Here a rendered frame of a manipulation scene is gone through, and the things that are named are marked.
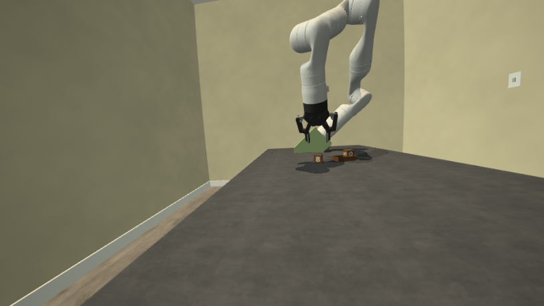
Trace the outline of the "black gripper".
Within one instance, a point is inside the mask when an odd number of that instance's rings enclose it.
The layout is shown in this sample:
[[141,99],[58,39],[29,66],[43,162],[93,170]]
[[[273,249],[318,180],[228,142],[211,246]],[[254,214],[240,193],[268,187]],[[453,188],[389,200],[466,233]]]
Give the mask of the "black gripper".
[[[336,131],[337,126],[337,118],[338,114],[337,112],[329,113],[327,110],[327,100],[318,104],[304,104],[303,103],[303,109],[304,109],[304,115],[303,116],[297,116],[296,122],[297,127],[299,130],[299,133],[305,134],[305,141],[307,143],[310,143],[310,137],[309,137],[309,129],[311,126],[323,126],[323,128],[326,131],[326,142],[330,141],[330,133]],[[332,127],[329,127],[327,124],[327,119],[331,117],[333,120]],[[302,121],[303,119],[307,122],[306,129],[303,128]]]

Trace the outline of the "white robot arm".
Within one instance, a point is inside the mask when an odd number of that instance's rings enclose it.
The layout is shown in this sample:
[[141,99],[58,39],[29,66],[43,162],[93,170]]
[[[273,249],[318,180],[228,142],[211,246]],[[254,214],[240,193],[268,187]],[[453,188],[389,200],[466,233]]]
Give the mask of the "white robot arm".
[[[361,80],[372,66],[374,34],[380,0],[344,0],[337,7],[320,16],[296,25],[290,35],[290,45],[297,53],[311,51],[311,58],[300,67],[304,104],[318,104],[327,100],[329,86],[325,83],[325,61],[329,40],[340,34],[346,24],[364,24],[364,33],[350,54],[350,83],[348,101],[338,113],[338,132],[352,117],[368,105],[372,94],[360,87]],[[347,22],[348,21],[348,22]]]

